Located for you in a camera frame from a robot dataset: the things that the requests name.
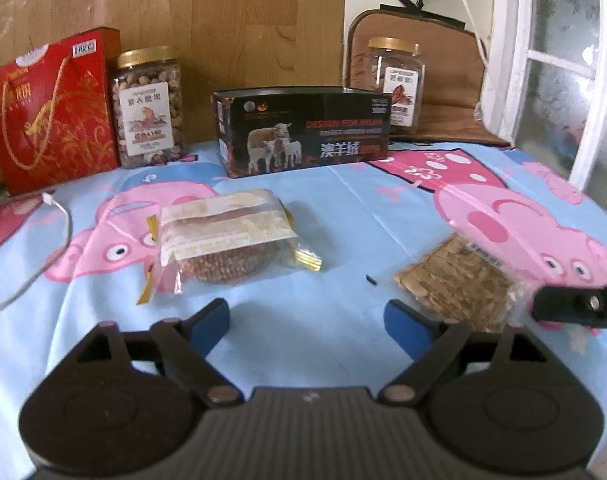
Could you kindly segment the brown seat cushion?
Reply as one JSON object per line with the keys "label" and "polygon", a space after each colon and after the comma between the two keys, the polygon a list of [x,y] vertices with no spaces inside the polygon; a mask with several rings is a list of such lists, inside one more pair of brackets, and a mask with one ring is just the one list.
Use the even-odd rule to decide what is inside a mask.
{"label": "brown seat cushion", "polygon": [[369,10],[350,25],[343,84],[367,87],[369,40],[391,37],[419,47],[426,66],[424,92],[416,129],[393,127],[391,138],[414,143],[469,142],[506,146],[475,117],[481,95],[483,68],[476,39],[470,32],[429,18],[388,10]]}

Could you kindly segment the nut brittle clear packet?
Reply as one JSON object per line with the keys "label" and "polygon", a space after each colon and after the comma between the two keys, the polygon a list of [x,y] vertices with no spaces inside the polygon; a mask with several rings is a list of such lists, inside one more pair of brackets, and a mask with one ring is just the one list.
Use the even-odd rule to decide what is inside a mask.
{"label": "nut brittle clear packet", "polygon": [[477,332],[486,333],[500,333],[518,318],[538,286],[497,249],[457,233],[393,279],[412,296],[422,314],[468,322]]}

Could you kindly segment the cashew jar gold lid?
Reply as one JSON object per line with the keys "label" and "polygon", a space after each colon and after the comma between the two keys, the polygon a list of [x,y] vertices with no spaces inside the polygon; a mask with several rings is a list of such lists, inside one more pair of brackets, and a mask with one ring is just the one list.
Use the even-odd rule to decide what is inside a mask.
{"label": "cashew jar gold lid", "polygon": [[127,169],[183,156],[179,51],[157,46],[118,56],[112,85],[120,165]]}

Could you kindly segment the black sheep wool box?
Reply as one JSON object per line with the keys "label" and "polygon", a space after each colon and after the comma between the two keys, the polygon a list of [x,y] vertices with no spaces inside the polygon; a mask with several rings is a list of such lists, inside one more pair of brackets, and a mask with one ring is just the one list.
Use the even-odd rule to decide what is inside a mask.
{"label": "black sheep wool box", "polygon": [[343,87],[219,90],[212,95],[220,157],[242,178],[369,162],[388,151],[391,101]]}

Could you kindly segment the almond jar gold lid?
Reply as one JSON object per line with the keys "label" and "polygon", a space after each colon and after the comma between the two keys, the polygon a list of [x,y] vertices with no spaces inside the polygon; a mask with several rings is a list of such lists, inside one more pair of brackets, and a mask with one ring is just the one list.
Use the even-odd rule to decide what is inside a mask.
{"label": "almond jar gold lid", "polygon": [[392,37],[367,43],[365,73],[369,88],[391,101],[390,122],[399,134],[415,133],[423,103],[425,63],[421,46]]}

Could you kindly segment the sesame cake clear packet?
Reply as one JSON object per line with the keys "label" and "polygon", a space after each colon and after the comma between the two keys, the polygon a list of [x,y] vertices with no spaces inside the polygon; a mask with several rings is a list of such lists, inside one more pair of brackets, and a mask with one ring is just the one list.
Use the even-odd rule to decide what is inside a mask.
{"label": "sesame cake clear packet", "polygon": [[138,299],[180,294],[189,282],[238,284],[278,266],[322,270],[322,258],[295,230],[292,214],[266,188],[160,209],[146,218],[156,255]]}

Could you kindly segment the white framed frosted window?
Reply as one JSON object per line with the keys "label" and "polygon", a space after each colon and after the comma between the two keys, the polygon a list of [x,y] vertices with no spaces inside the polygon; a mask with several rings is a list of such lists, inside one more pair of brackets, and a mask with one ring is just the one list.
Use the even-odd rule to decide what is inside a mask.
{"label": "white framed frosted window", "polygon": [[607,0],[493,0],[486,128],[607,195]]}

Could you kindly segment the red gift bag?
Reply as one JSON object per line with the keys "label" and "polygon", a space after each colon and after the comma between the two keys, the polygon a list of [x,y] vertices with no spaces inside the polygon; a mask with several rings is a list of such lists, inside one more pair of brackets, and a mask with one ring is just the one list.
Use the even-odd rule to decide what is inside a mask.
{"label": "red gift bag", "polygon": [[110,171],[120,32],[98,27],[0,67],[0,169],[12,195]]}

